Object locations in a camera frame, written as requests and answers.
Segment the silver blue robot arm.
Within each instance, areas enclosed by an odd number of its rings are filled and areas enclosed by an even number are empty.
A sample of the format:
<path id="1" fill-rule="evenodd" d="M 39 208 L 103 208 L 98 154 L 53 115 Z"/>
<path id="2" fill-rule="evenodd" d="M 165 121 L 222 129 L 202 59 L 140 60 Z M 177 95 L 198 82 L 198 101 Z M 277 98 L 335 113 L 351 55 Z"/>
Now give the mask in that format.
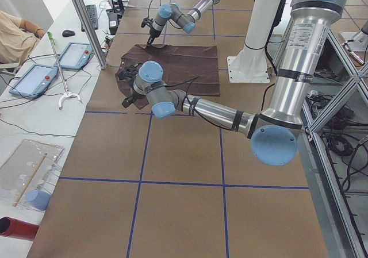
<path id="1" fill-rule="evenodd" d="M 260 71 L 260 57 L 266 48 L 272 15 L 281 0 L 255 0 L 244 47 L 237 56 L 228 57 L 228 72 L 235 71 L 236 82 L 260 82 L 260 76 L 246 75 Z M 151 45 L 169 20 L 186 33 L 210 6 L 220 0 L 200 0 L 187 15 L 176 4 L 161 5 L 156 17 L 148 21 Z M 206 99 L 189 95 L 183 90 L 168 90 L 163 81 L 163 68 L 155 61 L 147 61 L 135 72 L 119 70 L 117 81 L 126 80 L 131 96 L 122 105 L 129 107 L 137 99 L 146 97 L 151 111 L 162 119 L 180 110 L 198 115 L 214 126 L 240 132 L 251 140 L 255 157 L 265 164 L 279 166 L 293 160 L 297 152 L 297 137 L 302 128 L 301 107 L 306 97 L 331 24 L 342 16 L 346 0 L 292 0 L 292 27 L 277 71 L 275 87 L 267 108 L 248 114 Z"/>
<path id="2" fill-rule="evenodd" d="M 142 28 L 146 25 L 150 27 L 147 45 L 152 45 L 154 39 L 160 36 L 166 23 L 171 20 L 186 33 L 191 33 L 202 15 L 219 2 L 220 0 L 200 0 L 187 14 L 184 14 L 176 3 L 161 5 L 155 18 L 147 17 L 142 21 Z"/>

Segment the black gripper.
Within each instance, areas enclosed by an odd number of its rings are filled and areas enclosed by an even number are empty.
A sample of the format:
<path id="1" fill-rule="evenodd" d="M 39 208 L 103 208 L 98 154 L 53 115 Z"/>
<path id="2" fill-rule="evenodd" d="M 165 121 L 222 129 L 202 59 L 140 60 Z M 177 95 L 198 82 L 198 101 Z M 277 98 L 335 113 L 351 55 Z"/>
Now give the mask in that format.
<path id="1" fill-rule="evenodd" d="M 151 46 L 155 40 L 155 38 L 159 37 L 161 34 L 161 26 L 151 26 L 149 30 L 150 36 L 147 40 L 147 45 Z"/>
<path id="2" fill-rule="evenodd" d="M 131 104 L 135 103 L 140 98 L 141 98 L 141 95 L 140 94 L 133 93 L 130 96 L 126 97 L 122 101 L 121 104 L 122 104 L 123 107 L 129 107 Z"/>

